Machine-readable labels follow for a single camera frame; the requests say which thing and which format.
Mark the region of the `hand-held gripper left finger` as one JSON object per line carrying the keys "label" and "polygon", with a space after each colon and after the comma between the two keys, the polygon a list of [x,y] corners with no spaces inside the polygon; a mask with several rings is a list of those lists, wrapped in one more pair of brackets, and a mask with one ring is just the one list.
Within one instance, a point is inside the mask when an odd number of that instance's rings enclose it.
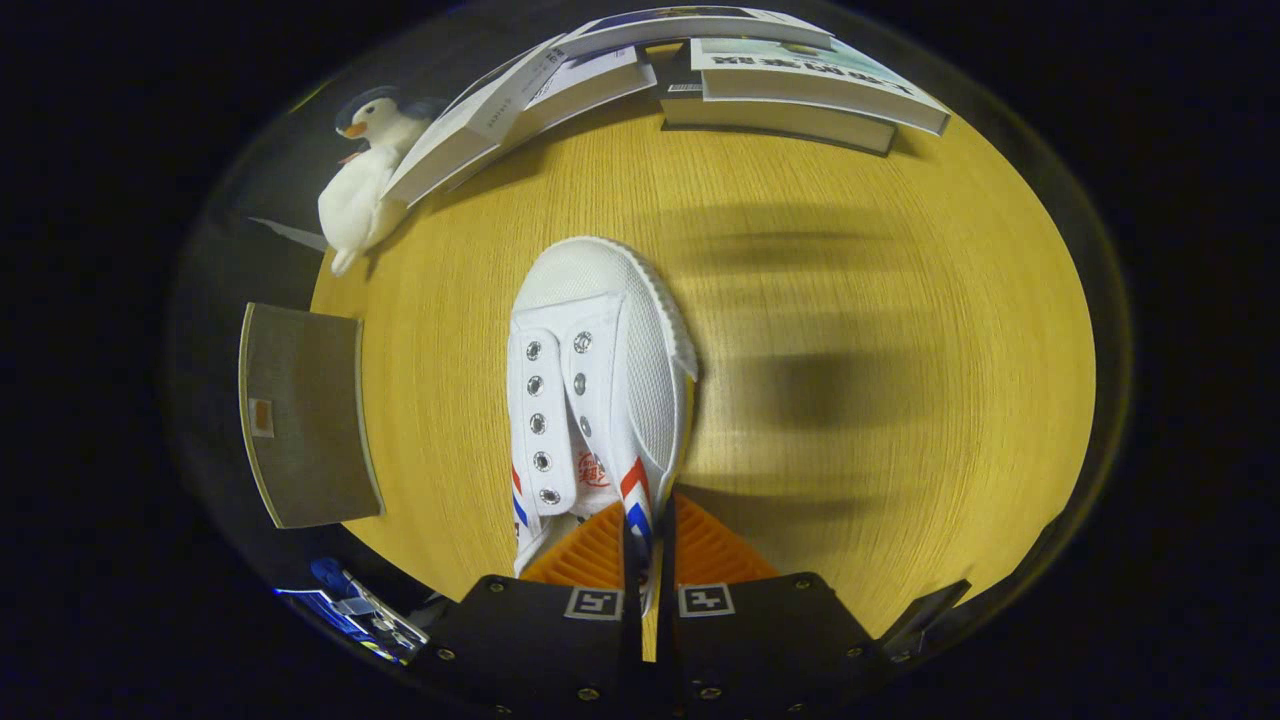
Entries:
{"label": "hand-held gripper left finger", "polygon": [[420,685],[453,714],[631,714],[641,671],[637,552],[620,503],[530,578],[483,577],[430,634]]}

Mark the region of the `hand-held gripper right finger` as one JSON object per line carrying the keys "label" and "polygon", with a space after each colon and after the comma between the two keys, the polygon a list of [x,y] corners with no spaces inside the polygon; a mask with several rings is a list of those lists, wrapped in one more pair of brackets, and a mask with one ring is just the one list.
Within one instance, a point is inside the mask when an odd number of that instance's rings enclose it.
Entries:
{"label": "hand-held gripper right finger", "polygon": [[886,655],[814,571],[690,582],[730,532],[681,493],[666,505],[660,670],[681,714],[847,714],[886,684]]}

